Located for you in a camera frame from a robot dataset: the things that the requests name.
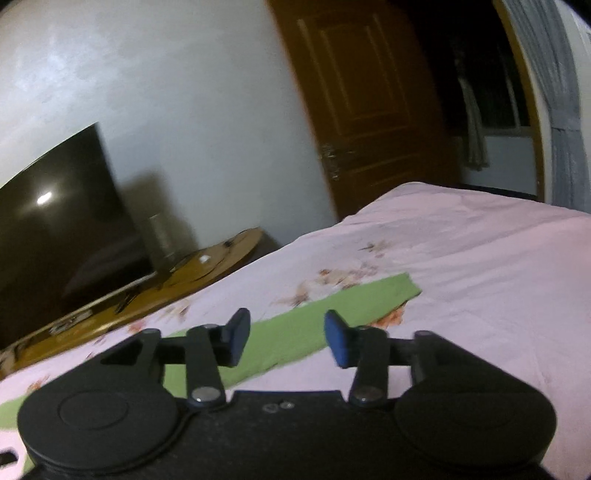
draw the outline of tv screen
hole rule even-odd
[[[0,188],[0,350],[153,275],[96,125]]]

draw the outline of door panel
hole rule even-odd
[[[269,0],[342,218],[401,183],[451,183],[457,165],[404,12],[382,0]]]

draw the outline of door handle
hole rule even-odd
[[[337,149],[329,143],[320,146],[320,159],[326,166],[330,178],[334,181],[340,180],[341,169],[339,163],[343,163],[349,155],[355,155],[355,152],[353,150],[343,151]]]

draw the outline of metal screw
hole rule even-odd
[[[279,411],[279,405],[276,403],[268,403],[262,406],[262,410],[266,413],[277,413]]]
[[[377,387],[370,385],[357,388],[353,396],[361,403],[373,403],[384,397],[384,392]]]
[[[191,398],[199,403],[217,400],[222,393],[214,387],[199,387],[191,392]]]

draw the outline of round black cover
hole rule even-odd
[[[65,470],[115,471],[171,436],[178,408],[162,385],[126,367],[101,373],[74,388],[64,376],[24,401],[18,429],[34,459]]]
[[[478,470],[540,460],[556,430],[554,409],[541,393],[478,367],[441,368],[402,395],[395,418],[430,458]]]

